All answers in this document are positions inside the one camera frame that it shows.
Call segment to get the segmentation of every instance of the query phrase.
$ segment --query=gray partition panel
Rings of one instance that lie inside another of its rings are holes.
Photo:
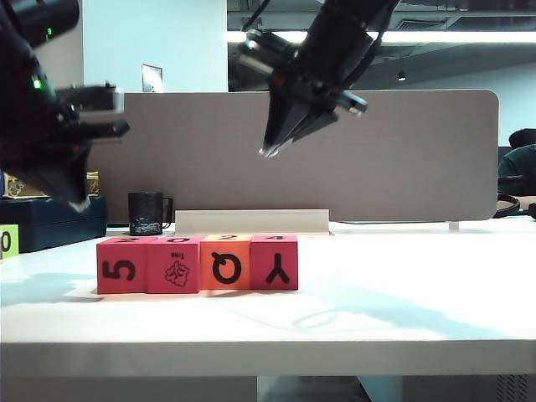
[[[359,93],[369,109],[264,159],[267,93],[126,94],[131,131],[95,146],[111,222],[126,193],[176,209],[330,209],[331,220],[488,219],[497,192],[498,101],[487,90]]]

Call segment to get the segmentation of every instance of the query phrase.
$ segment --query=ceiling light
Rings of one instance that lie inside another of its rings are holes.
[[[299,44],[307,36],[306,31],[275,31],[274,34]],[[377,32],[368,32],[376,39]],[[245,33],[228,31],[227,41],[239,43],[245,41]],[[384,46],[401,44],[536,44],[536,32],[485,32],[485,31],[387,31],[384,34]]]

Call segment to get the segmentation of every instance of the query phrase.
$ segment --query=person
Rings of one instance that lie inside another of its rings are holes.
[[[508,195],[536,195],[536,144],[517,147],[502,157],[498,176],[524,176],[521,183],[500,183],[498,191]]]
[[[498,176],[524,176],[524,183],[499,183],[498,192],[514,196],[519,200],[520,209],[536,203],[536,129],[525,128],[514,132],[509,138],[512,151],[502,158]],[[497,208],[504,208],[499,201]]]

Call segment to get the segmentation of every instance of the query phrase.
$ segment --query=cable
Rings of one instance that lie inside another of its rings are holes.
[[[256,11],[253,13],[250,19],[248,19],[248,22],[244,24],[242,27],[242,32],[246,32],[248,29],[250,29],[250,26],[255,22],[255,20],[259,17],[260,13],[265,11],[266,6],[270,0],[265,0],[262,2],[262,4],[256,9]]]
[[[385,31],[389,27],[389,21],[391,20],[391,14],[393,14],[394,9],[396,8],[396,5],[398,4],[398,0],[394,0],[390,7],[389,11],[386,14],[386,19],[384,20],[384,23],[379,29],[378,37],[376,38],[376,41],[373,43],[373,45],[368,50],[367,54],[363,58],[363,61],[359,63],[359,65],[348,75],[348,77],[343,81],[343,86],[348,88],[349,86],[353,85],[361,75],[365,72],[365,70],[372,64],[374,60],[374,56],[376,55],[376,52],[378,51],[379,47],[382,44],[382,38],[384,36]]]

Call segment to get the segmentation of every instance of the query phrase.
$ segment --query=block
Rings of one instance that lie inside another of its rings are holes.
[[[0,258],[6,259],[18,255],[18,225],[0,225]]]
[[[212,234],[201,242],[201,289],[250,289],[250,235]]]
[[[253,236],[250,247],[251,289],[297,289],[297,245],[295,235]]]
[[[198,293],[204,236],[161,237],[147,247],[147,293]]]
[[[157,236],[112,237],[97,245],[97,293],[147,291],[147,246]]]

